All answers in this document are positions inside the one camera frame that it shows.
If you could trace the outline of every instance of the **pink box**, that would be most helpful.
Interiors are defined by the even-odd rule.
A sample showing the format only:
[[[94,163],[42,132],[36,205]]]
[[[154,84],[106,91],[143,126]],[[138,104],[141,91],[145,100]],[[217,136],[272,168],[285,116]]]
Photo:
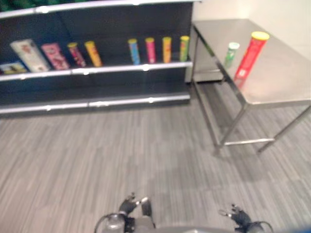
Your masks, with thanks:
[[[69,69],[70,66],[57,43],[44,44],[41,48],[55,69]]]

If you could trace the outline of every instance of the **yellow lid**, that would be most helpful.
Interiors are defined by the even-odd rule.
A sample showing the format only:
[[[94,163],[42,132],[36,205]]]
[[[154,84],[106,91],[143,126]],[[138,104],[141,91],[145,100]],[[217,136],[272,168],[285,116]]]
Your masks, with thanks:
[[[257,40],[267,40],[269,39],[269,34],[264,32],[252,32],[252,37]]]
[[[145,41],[146,41],[146,42],[154,42],[155,39],[154,39],[153,37],[147,37],[147,38],[145,39]]]
[[[72,43],[67,44],[67,46],[69,48],[76,47],[77,45],[78,45],[78,43],[76,43],[76,42],[72,42]]]
[[[165,37],[163,37],[163,40],[170,41],[170,40],[172,40],[172,38],[169,36],[165,36]]]
[[[84,45],[94,45],[94,44],[95,44],[95,42],[92,40],[89,40],[89,41],[84,43]]]
[[[187,36],[187,35],[183,35],[183,36],[180,37],[180,39],[181,39],[181,40],[189,40],[190,37]]]
[[[128,43],[130,43],[130,44],[134,44],[134,43],[137,43],[137,40],[136,39],[129,39],[128,40]]]

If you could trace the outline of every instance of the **black shelving unit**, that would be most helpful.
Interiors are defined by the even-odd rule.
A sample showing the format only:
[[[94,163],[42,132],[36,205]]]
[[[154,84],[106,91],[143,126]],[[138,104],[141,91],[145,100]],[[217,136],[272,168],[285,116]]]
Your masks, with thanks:
[[[179,62],[178,54],[179,37],[190,34],[192,4],[108,0],[0,13],[0,63],[19,60],[9,44],[30,38],[38,46],[57,42],[71,64],[70,70],[0,75],[0,116],[189,101],[185,74],[192,62]],[[155,38],[156,64],[147,64],[144,39],[150,36]],[[172,37],[173,58],[167,64],[161,62],[164,36]],[[138,40],[139,66],[132,65],[129,38]],[[95,41],[103,67],[91,66],[84,47],[88,40]],[[88,67],[75,67],[69,42],[78,42]]]

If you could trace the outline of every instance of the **stainless steel table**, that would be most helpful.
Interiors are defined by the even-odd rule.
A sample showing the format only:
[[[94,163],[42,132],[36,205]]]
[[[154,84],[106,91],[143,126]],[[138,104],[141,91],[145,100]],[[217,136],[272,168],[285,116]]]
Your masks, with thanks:
[[[196,64],[198,41],[201,40],[242,105],[231,126],[224,133],[223,137],[218,140],[215,134],[216,125],[207,110],[206,102],[203,100],[204,97],[198,88],[197,82],[192,78],[210,123],[213,140],[218,147],[267,142],[259,149],[259,152],[262,152],[274,144],[311,111],[311,62],[308,59],[270,35],[270,39],[262,49],[247,80],[243,85],[240,85],[234,81],[234,75],[248,47],[251,32],[265,30],[248,19],[197,21],[193,23],[193,28],[196,32],[194,67]],[[232,65],[226,67],[225,56],[230,42],[238,42],[240,48],[236,51]],[[293,105],[307,105],[308,107],[273,138],[236,142],[227,141],[247,111]]]

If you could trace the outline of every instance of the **red pringles can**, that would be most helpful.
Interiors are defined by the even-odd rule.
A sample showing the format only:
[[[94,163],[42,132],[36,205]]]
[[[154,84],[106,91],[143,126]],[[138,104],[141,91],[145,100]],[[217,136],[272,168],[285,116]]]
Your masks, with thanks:
[[[148,37],[145,39],[145,41],[148,54],[148,62],[155,63],[156,62],[155,39],[152,37]]]
[[[85,67],[86,62],[78,49],[78,43],[76,42],[69,43],[67,44],[67,47],[69,48],[69,51],[72,54],[72,57],[74,58],[76,64],[80,67]]]
[[[253,32],[249,46],[235,74],[235,80],[246,79],[249,75],[262,47],[269,39],[269,34],[264,32]]]

